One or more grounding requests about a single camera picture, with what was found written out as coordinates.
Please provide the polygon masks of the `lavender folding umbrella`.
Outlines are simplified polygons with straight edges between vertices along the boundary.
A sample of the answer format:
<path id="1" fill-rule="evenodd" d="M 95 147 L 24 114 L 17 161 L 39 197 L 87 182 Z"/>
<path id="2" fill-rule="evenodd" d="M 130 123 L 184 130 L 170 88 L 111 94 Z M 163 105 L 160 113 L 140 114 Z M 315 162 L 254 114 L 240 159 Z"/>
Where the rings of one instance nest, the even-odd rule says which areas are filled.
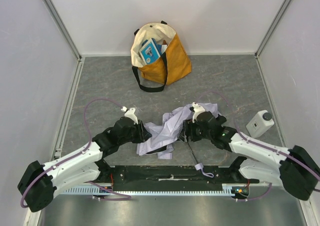
<path id="1" fill-rule="evenodd" d="M 156 154 L 159 159 L 171 160 L 174 150 L 173 143 L 178 140 L 183 130 L 184 120 L 193 119 L 194 112 L 191 110 L 193 106 L 193 104 L 187 104 L 172 112 L 164 113 L 161 125 L 146 123 L 144 127 L 151 134 L 151 138 L 137 144 L 136 153 L 139 156 Z"/>

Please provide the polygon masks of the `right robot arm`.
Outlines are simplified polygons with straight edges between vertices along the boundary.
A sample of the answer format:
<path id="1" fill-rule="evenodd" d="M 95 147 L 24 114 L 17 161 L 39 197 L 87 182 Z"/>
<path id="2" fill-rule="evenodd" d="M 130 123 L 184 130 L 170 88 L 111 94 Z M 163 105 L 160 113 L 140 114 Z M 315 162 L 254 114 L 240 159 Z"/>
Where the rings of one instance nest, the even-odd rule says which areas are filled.
<path id="1" fill-rule="evenodd" d="M 307 201 L 320 181 L 320 168 L 301 146 L 278 147 L 224 126 L 226 118 L 209 111 L 195 113 L 183 121 L 186 141 L 209 140 L 221 150 L 244 156 L 239 173 L 246 179 L 281 185 L 293 197 Z"/>

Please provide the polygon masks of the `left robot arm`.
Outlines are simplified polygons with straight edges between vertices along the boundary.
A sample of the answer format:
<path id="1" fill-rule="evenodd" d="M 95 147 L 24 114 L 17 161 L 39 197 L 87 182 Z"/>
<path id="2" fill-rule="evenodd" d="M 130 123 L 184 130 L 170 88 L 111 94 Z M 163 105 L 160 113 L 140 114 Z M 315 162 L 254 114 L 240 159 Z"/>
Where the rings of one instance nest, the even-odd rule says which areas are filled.
<path id="1" fill-rule="evenodd" d="M 30 163 L 17 186 L 21 207 L 38 212 L 64 191 L 105 177 L 110 169 L 105 157 L 117 152 L 121 145 L 144 143 L 151 136 L 141 120 L 135 122 L 123 116 L 79 149 L 57 160 Z"/>

